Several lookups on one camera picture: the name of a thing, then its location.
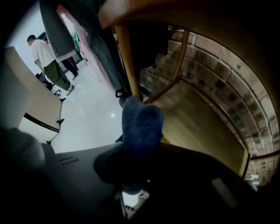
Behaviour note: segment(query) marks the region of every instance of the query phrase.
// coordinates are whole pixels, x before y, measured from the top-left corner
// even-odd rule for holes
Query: person
[[[28,45],[34,58],[34,64],[39,67],[44,75],[46,75],[55,85],[67,91],[68,96],[74,89],[70,84],[66,75],[58,65],[51,48],[45,41],[37,39],[34,35],[27,38]]]
[[[49,45],[49,41],[47,38],[45,38],[45,42],[52,50],[52,47]],[[78,69],[73,57],[62,60],[61,63],[65,66],[66,69],[68,69],[70,72],[73,73],[74,79],[77,78],[79,69]]]

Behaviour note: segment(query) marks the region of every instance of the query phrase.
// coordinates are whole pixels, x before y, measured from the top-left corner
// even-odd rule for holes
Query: brick wall
[[[172,80],[177,65],[183,30],[170,30],[168,55],[159,55],[156,68],[141,72],[140,84],[153,94]],[[278,121],[271,100],[257,76],[234,53],[190,33],[181,75],[212,100],[201,94],[252,156],[280,150]],[[277,158],[250,162],[246,177],[258,174],[259,179],[254,181],[263,186],[277,165]]]

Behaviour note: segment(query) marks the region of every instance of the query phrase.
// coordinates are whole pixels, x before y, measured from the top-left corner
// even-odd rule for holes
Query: white t-shirt
[[[52,61],[56,59],[53,51],[43,40],[35,40],[31,44],[31,51],[34,58],[34,61],[38,60],[41,63],[41,66],[47,67]]]

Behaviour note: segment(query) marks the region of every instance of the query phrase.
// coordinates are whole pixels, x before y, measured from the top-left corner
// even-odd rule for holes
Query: dark green trousers
[[[52,61],[45,69],[45,75],[58,87],[68,90],[70,87],[70,82],[67,79],[66,75],[54,60]]]

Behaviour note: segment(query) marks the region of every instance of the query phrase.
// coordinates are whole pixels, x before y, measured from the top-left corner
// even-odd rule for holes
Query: glossy floor
[[[55,153],[113,144],[122,134],[122,108],[84,61],[78,64],[75,89],[62,104],[60,133],[51,141]],[[71,81],[70,72],[66,76]]]

